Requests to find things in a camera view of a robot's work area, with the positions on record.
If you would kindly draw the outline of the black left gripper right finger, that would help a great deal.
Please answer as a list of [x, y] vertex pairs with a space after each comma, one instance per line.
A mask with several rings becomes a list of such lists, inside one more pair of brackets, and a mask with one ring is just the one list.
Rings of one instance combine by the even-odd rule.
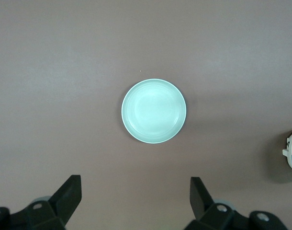
[[192, 177], [190, 183], [190, 204], [195, 219], [187, 230], [227, 230], [234, 219], [234, 211], [227, 205], [216, 203], [199, 177]]

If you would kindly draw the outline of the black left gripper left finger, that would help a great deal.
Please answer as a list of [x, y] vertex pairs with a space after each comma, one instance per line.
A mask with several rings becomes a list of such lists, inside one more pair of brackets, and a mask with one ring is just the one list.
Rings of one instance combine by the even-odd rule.
[[25, 209], [27, 229], [64, 230], [81, 199], [81, 176], [72, 175], [47, 201], [33, 202]]

